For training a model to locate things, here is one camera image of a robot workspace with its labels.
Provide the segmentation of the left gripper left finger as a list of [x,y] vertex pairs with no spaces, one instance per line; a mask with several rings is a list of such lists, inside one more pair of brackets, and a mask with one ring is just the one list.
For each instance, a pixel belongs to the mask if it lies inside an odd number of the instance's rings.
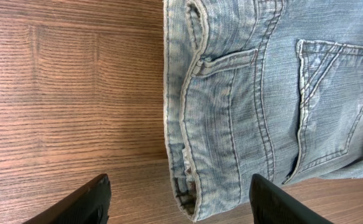
[[107,224],[111,183],[100,174],[25,224]]

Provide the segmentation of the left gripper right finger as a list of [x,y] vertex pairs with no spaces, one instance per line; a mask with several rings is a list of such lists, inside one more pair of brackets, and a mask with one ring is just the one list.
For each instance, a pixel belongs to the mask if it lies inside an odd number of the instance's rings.
[[252,176],[249,198],[255,224],[332,224],[259,174]]

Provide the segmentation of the light blue denim shorts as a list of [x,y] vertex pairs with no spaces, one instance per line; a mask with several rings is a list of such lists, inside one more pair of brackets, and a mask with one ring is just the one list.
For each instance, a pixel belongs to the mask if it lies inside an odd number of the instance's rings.
[[283,187],[363,178],[363,0],[165,0],[170,181],[193,222]]

